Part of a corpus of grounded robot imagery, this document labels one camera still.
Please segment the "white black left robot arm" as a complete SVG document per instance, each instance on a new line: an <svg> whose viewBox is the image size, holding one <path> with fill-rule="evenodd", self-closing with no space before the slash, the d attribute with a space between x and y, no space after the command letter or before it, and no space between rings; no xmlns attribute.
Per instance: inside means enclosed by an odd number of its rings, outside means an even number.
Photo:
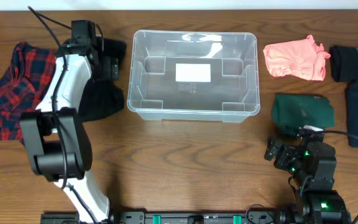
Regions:
<svg viewBox="0 0 358 224"><path fill-rule="evenodd" d="M58 46L55 71L45 96L20 127L32 171L60 187L74 215L43 215L42 223L112 223L110 202L91 172L93 153L84 128L123 109L124 95L114 85L125 43L104 37L88 20L70 25L71 37Z"/></svg>

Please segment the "dark green garment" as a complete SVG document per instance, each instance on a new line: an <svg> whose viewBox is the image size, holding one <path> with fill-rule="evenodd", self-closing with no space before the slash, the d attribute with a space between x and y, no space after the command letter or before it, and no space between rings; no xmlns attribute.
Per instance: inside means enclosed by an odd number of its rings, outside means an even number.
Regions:
<svg viewBox="0 0 358 224"><path fill-rule="evenodd" d="M278 132L297 138L304 126L319 129L334 127L334 108L323 96L277 93L272 107L272 119Z"/></svg>

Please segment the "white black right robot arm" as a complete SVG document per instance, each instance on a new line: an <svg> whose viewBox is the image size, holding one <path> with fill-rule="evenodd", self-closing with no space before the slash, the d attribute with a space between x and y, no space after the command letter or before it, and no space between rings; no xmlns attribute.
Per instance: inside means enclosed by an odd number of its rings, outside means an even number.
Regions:
<svg viewBox="0 0 358 224"><path fill-rule="evenodd" d="M323 137L303 137L297 146L270 138L264 155L274 167L290 174L296 204L275 216L276 223L349 224L351 215L342 197L333 189L336 169L335 148Z"/></svg>

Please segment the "pink garment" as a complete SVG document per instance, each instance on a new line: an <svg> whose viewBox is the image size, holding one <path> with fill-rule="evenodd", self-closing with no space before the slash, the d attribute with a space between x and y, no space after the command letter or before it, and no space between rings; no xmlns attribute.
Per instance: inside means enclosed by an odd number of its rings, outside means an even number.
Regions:
<svg viewBox="0 0 358 224"><path fill-rule="evenodd" d="M291 75L309 81L323 81L326 61L331 55L314 37L266 45L263 49L265 64L273 77Z"/></svg>

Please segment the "red navy plaid shirt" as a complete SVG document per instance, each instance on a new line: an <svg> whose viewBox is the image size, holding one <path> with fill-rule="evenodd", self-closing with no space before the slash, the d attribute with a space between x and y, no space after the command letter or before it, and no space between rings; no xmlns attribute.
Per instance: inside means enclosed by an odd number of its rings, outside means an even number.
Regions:
<svg viewBox="0 0 358 224"><path fill-rule="evenodd" d="M23 141L19 125L24 112L33 112L55 73L55 51L18 43L0 79L0 141Z"/></svg>

